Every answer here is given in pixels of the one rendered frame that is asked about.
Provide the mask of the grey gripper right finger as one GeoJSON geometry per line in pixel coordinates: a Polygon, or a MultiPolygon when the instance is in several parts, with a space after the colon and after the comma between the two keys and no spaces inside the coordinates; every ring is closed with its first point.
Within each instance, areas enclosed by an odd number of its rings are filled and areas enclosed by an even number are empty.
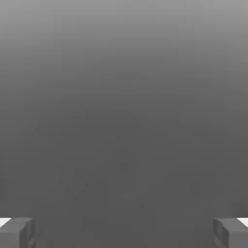
{"type": "Polygon", "coordinates": [[[248,217],[214,218],[216,248],[248,248],[248,217]]]}

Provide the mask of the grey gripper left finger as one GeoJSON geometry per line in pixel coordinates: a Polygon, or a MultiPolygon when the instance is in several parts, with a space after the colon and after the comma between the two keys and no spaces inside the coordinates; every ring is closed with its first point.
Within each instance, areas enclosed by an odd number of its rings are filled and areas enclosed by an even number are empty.
{"type": "Polygon", "coordinates": [[[0,217],[0,248],[36,248],[36,220],[0,217]]]}

